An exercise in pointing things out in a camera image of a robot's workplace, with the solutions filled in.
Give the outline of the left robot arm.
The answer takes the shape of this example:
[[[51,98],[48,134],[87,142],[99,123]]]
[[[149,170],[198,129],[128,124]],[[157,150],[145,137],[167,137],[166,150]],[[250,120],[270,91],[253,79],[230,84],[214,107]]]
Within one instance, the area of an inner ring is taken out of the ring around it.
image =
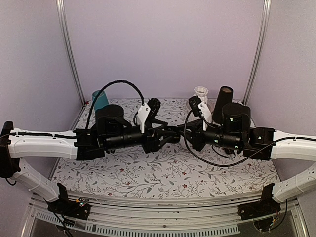
[[[153,153],[167,143],[178,143],[178,128],[155,118],[160,104],[145,103],[136,115],[138,124],[124,118],[123,107],[106,105],[95,114],[91,128],[65,132],[32,132],[15,128],[5,122],[0,134],[0,176],[25,185],[43,197],[62,214],[70,214],[73,203],[66,188],[43,177],[30,167],[24,157],[58,157],[77,161],[102,158],[106,153],[126,147],[141,146],[145,153]]]

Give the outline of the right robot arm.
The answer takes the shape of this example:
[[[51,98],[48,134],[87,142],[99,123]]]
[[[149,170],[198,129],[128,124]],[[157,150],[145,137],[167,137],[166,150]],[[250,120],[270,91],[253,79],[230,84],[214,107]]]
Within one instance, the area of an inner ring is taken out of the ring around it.
[[[180,134],[188,151],[197,159],[212,165],[197,154],[205,145],[235,150],[244,160],[296,159],[316,161],[316,138],[309,135],[286,133],[268,127],[250,126],[250,108],[239,103],[228,103],[222,108],[219,125],[208,122],[211,112],[203,102],[191,104],[190,113],[198,120],[179,125]]]

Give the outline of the black open earbud case right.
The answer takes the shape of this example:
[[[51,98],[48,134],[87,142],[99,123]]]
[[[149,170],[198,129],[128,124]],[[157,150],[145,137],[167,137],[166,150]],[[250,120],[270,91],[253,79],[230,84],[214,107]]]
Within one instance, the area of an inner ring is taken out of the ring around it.
[[[234,150],[225,148],[224,151],[227,155],[227,158],[235,158],[236,157]]]

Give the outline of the floral patterned table mat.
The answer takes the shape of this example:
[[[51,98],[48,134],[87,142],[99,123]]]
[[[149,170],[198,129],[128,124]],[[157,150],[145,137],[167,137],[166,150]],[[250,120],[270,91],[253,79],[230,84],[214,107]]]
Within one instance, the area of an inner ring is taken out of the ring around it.
[[[205,146],[193,156],[183,142],[147,154],[129,147],[92,161],[62,158],[52,175],[69,191],[123,198],[206,198],[260,191],[279,181],[271,161],[227,158]]]

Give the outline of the white ribbed vase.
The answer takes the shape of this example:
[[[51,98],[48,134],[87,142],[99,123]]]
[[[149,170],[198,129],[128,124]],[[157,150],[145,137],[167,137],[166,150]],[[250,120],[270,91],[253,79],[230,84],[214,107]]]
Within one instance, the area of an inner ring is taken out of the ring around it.
[[[208,89],[203,86],[197,86],[194,88],[194,96],[197,95],[202,101],[207,102],[207,106],[209,110],[211,111],[211,113],[213,114],[215,105],[213,102],[211,102],[208,99],[208,92],[209,92]],[[188,112],[191,110],[190,105],[189,105],[189,100],[187,100],[186,102],[186,108]]]

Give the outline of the black tapered vase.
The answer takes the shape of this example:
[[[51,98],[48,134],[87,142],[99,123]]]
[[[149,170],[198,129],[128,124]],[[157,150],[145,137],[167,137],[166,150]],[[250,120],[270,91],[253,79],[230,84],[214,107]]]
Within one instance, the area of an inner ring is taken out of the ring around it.
[[[233,89],[228,86],[222,86],[219,90],[216,100],[215,108],[213,111],[212,119],[215,123],[222,123],[222,108],[231,103],[233,100]]]

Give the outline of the teal tapered vase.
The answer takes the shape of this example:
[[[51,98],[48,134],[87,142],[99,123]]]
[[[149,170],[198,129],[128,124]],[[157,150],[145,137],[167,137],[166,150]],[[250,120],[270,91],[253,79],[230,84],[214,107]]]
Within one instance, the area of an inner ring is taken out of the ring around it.
[[[100,95],[98,96],[98,98],[96,98],[98,93],[99,93],[99,90],[94,91],[92,93],[92,101],[95,102],[94,106],[93,106],[95,111],[102,109],[105,106],[109,105],[109,101],[108,101],[106,93],[104,91],[102,91],[100,93]]]

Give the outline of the aluminium front rail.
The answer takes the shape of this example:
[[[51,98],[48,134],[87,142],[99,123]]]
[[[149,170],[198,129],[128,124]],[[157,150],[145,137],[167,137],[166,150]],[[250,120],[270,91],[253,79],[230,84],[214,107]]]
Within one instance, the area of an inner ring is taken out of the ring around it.
[[[281,205],[276,228],[262,225],[272,215],[242,220],[238,207],[258,201],[260,192],[200,198],[128,198],[69,192],[70,200],[89,200],[87,220],[68,226],[73,237],[310,237],[296,198]]]

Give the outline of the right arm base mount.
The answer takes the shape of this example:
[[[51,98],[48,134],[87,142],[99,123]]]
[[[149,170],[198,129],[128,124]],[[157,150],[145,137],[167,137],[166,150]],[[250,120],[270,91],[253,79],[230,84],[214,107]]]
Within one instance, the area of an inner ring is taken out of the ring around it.
[[[262,217],[281,211],[280,204],[273,200],[274,183],[265,186],[258,201],[238,206],[238,215],[242,220]]]

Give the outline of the right aluminium frame post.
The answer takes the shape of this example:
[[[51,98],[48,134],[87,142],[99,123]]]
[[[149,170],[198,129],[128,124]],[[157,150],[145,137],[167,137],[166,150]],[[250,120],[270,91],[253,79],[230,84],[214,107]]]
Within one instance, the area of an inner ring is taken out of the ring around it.
[[[259,27],[259,35],[258,35],[256,49],[255,49],[254,59],[253,59],[253,63],[251,66],[251,70],[250,70],[247,86],[245,89],[245,93],[244,93],[244,96],[242,99],[242,103],[244,105],[247,105],[249,103],[250,97],[251,97],[251,92],[252,92],[252,89],[254,88],[255,79],[257,76],[257,72],[258,72],[258,68],[259,68],[259,64],[260,64],[260,59],[261,59],[261,55],[262,55],[262,50],[263,50],[264,42],[265,42],[265,38],[266,38],[267,28],[269,25],[271,3],[272,3],[271,0],[264,0],[263,1],[263,9],[262,9],[261,22],[260,22],[260,27]]]

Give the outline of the aluminium frame post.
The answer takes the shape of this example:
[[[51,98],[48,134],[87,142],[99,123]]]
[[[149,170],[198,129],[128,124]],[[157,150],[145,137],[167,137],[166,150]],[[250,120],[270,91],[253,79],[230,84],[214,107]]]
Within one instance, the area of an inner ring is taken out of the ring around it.
[[[68,24],[67,24],[67,17],[66,17],[66,10],[65,10],[65,1],[64,0],[56,0],[56,7],[57,7],[57,14],[59,18],[59,24],[61,28],[61,33],[65,45],[65,50],[72,74],[72,78],[75,84],[75,89],[79,97],[79,101],[82,105],[85,104],[85,97],[83,93],[83,89],[81,86],[81,82],[79,80],[79,74],[74,58],[74,53],[72,50],[72,45],[71,45],[71,39],[70,39],[70,34],[68,30]]]
[[[259,35],[258,35],[256,49],[255,49],[254,59],[253,59],[253,63],[251,66],[251,70],[250,70],[247,86],[245,89],[245,93],[244,93],[244,96],[242,99],[242,103],[244,105],[247,105],[249,103],[250,97],[251,97],[251,92],[252,92],[252,89],[254,88],[255,79],[257,76],[257,72],[258,72],[258,68],[259,68],[259,64],[260,64],[260,59],[261,59],[261,55],[262,55],[262,50],[263,50],[264,42],[265,42],[265,38],[266,38],[267,28],[269,25],[271,3],[272,3],[271,0],[264,0],[263,1],[263,9],[262,9],[261,22],[260,22],[260,27],[259,27]]]

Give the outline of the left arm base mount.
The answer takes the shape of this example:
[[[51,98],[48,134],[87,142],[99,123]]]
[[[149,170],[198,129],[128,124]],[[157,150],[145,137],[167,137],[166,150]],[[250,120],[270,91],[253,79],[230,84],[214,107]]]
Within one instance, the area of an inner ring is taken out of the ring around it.
[[[60,183],[57,183],[57,187],[59,188],[58,199],[48,203],[48,210],[61,214],[63,217],[87,220],[91,210],[89,200],[81,197],[75,201],[69,200],[66,188]]]

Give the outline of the left aluminium frame post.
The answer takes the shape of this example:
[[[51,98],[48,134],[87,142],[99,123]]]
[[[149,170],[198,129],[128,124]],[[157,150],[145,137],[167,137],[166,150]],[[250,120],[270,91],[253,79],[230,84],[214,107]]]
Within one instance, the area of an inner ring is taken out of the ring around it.
[[[72,78],[75,84],[75,89],[79,97],[79,101],[82,105],[85,104],[85,97],[83,93],[83,89],[81,86],[81,82],[79,80],[79,74],[74,58],[74,53],[72,50],[72,45],[71,45],[71,39],[70,39],[70,34],[68,30],[68,24],[67,24],[67,17],[66,17],[66,10],[65,10],[65,1],[64,0],[56,0],[56,7],[57,7],[57,14],[59,18],[59,24],[61,28],[61,33],[65,45],[65,50],[72,74]]]

